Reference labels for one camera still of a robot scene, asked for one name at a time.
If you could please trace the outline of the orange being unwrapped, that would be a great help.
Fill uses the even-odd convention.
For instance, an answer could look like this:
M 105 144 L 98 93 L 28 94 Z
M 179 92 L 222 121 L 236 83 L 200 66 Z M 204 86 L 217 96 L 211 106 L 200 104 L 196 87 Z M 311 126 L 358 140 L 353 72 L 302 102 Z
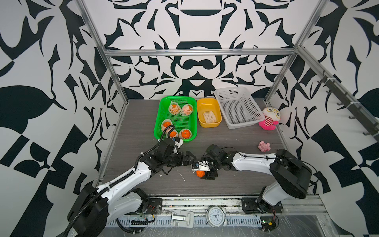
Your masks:
M 198 170 L 198 171 L 196 171 L 196 175 L 197 175 L 199 178 L 203 178 L 203 177 L 205 177 L 205 171 Z

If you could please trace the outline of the white foam net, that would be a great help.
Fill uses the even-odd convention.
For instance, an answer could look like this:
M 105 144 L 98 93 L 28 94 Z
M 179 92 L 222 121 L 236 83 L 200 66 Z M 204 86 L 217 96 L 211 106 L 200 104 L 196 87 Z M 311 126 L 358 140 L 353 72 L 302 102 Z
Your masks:
M 216 118 L 215 114 L 213 113 L 213 111 L 204 112 L 203 117 L 204 117 L 205 123 L 216 123 L 217 122 L 217 118 Z

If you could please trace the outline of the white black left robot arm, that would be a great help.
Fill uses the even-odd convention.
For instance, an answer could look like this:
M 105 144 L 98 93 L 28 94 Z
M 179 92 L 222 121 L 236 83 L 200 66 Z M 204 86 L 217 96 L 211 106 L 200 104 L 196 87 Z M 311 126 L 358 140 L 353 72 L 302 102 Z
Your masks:
M 69 211 L 69 224 L 61 236 L 67 237 L 75 230 L 78 237 L 97 237 L 108 223 L 121 216 L 144 212 L 149 196 L 138 185 L 164 171 L 165 166 L 169 169 L 191 166 L 196 160 L 191 152 L 180 151 L 182 139 L 170 138 L 174 128 L 174 125 L 167 127 L 159 141 L 142 152 L 134 166 L 122 175 L 97 187 L 85 186 Z

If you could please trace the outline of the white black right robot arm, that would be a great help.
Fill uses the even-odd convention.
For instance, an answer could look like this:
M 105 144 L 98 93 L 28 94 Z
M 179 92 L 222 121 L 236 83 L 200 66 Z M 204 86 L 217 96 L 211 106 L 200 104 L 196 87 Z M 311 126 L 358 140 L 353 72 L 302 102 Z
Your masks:
M 306 198 L 311 177 L 316 170 L 284 149 L 256 155 L 242 153 L 235 148 L 227 152 L 215 144 L 209 146 L 202 158 L 192 164 L 192 169 L 207 180 L 215 179 L 220 169 L 272 175 L 275 181 L 264 186 L 257 198 L 242 199 L 242 210 L 246 214 L 273 213 L 289 197 Z

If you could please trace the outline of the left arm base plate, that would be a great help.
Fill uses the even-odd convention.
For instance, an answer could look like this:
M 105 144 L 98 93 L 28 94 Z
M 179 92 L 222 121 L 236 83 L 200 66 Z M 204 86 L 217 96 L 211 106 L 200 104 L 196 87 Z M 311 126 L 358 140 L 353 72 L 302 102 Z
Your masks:
M 161 198 L 150 198 L 149 200 L 144 200 L 140 207 L 134 212 L 128 212 L 126 215 L 132 214 L 158 214 L 161 212 L 163 199 Z

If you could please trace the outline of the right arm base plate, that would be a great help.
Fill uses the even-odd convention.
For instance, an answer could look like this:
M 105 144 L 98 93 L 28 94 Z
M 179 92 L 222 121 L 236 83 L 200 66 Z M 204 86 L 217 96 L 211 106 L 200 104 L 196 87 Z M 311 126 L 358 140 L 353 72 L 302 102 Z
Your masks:
M 282 203 L 279 202 L 277 205 L 272 206 L 260 198 L 248 197 L 241 199 L 242 210 L 246 214 L 274 214 L 282 213 Z

